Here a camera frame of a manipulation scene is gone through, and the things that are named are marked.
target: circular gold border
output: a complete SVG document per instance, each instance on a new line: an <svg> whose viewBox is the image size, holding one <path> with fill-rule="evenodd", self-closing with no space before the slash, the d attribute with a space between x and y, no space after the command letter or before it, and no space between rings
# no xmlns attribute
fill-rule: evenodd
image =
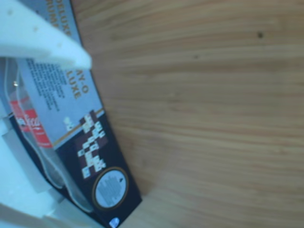
<svg viewBox="0 0 304 228"><path fill-rule="evenodd" d="M127 181L127 186L126 186L126 191L124 193L124 196L122 197L122 199L119 201L119 203L117 203L115 206L111 207L111 208L104 208L102 207L101 205L98 204L97 200L96 200L96 196L95 196L95 192L96 192L96 187L97 187L97 184L99 182L99 180L106 174L108 173L109 171L111 170L118 170L120 172L123 173L123 175L125 176L125 179ZM93 199L93 203L95 204L95 206L97 206L98 208L100 208L101 210L113 210L115 208L117 208L118 206L121 205L121 203L124 201L125 197L127 196L128 194L128 191L129 191L129 178L128 178L128 175L127 173L120 167L111 167L111 168L108 168L106 169L105 171L103 171L95 180L95 183L93 185L93 189L92 189L92 199Z"/></svg>

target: game box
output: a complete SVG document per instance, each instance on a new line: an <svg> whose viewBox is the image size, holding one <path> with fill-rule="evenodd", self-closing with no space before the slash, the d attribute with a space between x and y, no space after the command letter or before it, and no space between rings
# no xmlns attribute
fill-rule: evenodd
<svg viewBox="0 0 304 228"><path fill-rule="evenodd" d="M69 0L21 2L81 43ZM88 209L80 206L84 213L105 227L118 227L142 199L107 120L91 72L61 70L59 66L35 63L32 59L10 62L13 61L24 88L16 96L16 104L22 106L24 116L13 116L11 122L30 157L48 180L39 154L24 137L22 131L26 127L22 128L22 123L29 125L41 154L58 170L64 170L61 175L70 178L63 179L65 186L80 191L78 195L89 205ZM14 107L14 102L10 100L10 106L16 114L19 107ZM75 203L73 196L77 198L77 192L71 194L65 186L57 190Z"/></svg>

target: wooden table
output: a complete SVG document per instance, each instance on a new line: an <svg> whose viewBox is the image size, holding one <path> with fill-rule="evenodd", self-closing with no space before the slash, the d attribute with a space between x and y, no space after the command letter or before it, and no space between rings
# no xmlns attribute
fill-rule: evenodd
<svg viewBox="0 0 304 228"><path fill-rule="evenodd" d="M73 0L143 195L122 228L304 227L304 0Z"/></svg>

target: red label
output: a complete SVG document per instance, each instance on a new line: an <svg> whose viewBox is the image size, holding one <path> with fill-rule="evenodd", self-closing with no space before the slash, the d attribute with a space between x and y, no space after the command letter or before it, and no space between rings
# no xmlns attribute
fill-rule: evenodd
<svg viewBox="0 0 304 228"><path fill-rule="evenodd" d="M44 148L51 148L52 144L49 141L47 134L42 127L34 109L24 111L27 125L30 126L32 133L37 141L37 144Z"/></svg>
<svg viewBox="0 0 304 228"><path fill-rule="evenodd" d="M27 122L24 118L22 109L20 108L20 106L18 104L18 101L11 101L10 105L11 105L11 108L14 112L14 115L16 117L16 120L17 120L17 123L19 124L20 129L24 132L29 132L30 129L27 125Z"/></svg>

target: cardboard box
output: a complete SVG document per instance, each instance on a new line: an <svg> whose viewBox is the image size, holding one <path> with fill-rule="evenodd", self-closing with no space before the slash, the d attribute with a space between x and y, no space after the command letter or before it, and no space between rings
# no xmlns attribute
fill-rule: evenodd
<svg viewBox="0 0 304 228"><path fill-rule="evenodd" d="M69 0L21 2L81 43ZM32 59L16 62L40 123L31 118L31 112L26 113L26 121L33 129L42 126L34 131L38 145L55 150L92 205L94 211L88 215L105 227L119 226L142 199L106 118L91 72L63 71L55 65L36 64ZM39 157L24 139L16 120L11 121L45 176ZM65 188L58 191L70 198Z"/></svg>

